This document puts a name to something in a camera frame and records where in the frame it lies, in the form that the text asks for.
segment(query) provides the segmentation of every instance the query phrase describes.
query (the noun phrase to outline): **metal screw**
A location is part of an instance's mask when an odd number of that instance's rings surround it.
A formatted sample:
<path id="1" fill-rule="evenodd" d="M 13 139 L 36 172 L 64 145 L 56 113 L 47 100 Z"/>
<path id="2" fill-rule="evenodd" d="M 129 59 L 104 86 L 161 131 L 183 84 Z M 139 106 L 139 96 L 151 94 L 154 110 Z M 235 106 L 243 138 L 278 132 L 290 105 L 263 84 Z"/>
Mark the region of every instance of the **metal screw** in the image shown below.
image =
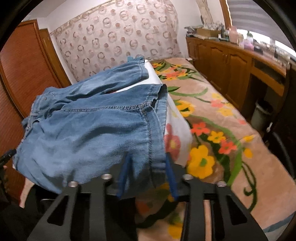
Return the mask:
<path id="1" fill-rule="evenodd" d="M 191 174 L 184 174 L 183 175 L 183 179 L 184 180 L 192 180 L 193 179 L 193 176 Z"/>
<path id="2" fill-rule="evenodd" d="M 68 186 L 71 187 L 71 188 L 75 188 L 75 187 L 77 187 L 78 185 L 79 185 L 79 183 L 76 182 L 76 181 L 71 181 L 71 182 L 68 183 Z"/>
<path id="3" fill-rule="evenodd" d="M 217 186 L 223 188 L 223 187 L 226 187 L 227 186 L 227 183 L 224 182 L 224 181 L 219 181 L 219 182 L 217 182 Z"/>
<path id="4" fill-rule="evenodd" d="M 105 173 L 101 176 L 104 180 L 110 180 L 112 178 L 112 175 L 110 173 Z"/>

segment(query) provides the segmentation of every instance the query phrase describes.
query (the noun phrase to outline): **wooden wardrobe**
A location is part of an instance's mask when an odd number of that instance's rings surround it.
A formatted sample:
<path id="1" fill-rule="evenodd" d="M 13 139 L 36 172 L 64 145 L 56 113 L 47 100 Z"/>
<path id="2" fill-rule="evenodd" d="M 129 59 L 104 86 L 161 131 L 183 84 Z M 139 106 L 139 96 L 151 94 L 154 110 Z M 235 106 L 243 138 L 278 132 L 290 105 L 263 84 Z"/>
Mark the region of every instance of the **wooden wardrobe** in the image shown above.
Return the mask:
<path id="1" fill-rule="evenodd" d="M 22 22 L 0 52 L 0 155 L 20 143 L 23 118 L 45 88 L 71 85 L 56 55 L 47 29 L 36 20 Z M 19 201 L 25 178 L 12 168 L 6 170 L 7 193 Z"/>

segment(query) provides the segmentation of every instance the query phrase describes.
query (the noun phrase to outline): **wooden desk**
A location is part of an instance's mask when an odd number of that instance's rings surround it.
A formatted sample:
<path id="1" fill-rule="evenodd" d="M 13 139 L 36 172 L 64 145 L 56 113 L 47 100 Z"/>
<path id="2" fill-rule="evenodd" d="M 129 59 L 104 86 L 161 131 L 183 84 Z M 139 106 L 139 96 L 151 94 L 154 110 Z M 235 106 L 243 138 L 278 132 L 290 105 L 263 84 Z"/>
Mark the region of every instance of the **wooden desk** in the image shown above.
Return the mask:
<path id="1" fill-rule="evenodd" d="M 286 69 L 273 59 L 229 42 L 186 40 L 195 68 L 245 117 L 253 113 L 267 86 L 283 96 Z"/>

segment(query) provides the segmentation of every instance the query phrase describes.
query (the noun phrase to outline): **window blind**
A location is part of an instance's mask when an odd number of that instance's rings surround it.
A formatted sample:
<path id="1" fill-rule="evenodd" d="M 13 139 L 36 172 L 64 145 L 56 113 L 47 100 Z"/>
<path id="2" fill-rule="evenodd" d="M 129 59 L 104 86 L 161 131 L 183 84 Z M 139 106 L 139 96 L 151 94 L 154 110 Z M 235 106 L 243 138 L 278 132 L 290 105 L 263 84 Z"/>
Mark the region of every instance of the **window blind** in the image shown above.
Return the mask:
<path id="1" fill-rule="evenodd" d="M 233 26 L 263 34 L 293 49 L 280 27 L 253 0 L 227 0 L 227 3 Z"/>

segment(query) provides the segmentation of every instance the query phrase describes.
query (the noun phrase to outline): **trash can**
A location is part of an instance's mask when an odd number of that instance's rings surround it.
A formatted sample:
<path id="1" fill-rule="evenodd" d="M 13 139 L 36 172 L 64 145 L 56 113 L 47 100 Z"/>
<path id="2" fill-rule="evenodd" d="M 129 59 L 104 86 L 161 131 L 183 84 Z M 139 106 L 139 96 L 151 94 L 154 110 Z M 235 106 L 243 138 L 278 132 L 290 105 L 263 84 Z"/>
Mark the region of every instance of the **trash can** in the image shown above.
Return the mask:
<path id="1" fill-rule="evenodd" d="M 272 106 L 265 100 L 256 101 L 256 108 L 251 119 L 251 126 L 257 131 L 263 130 L 268 124 L 268 121 L 273 112 Z"/>

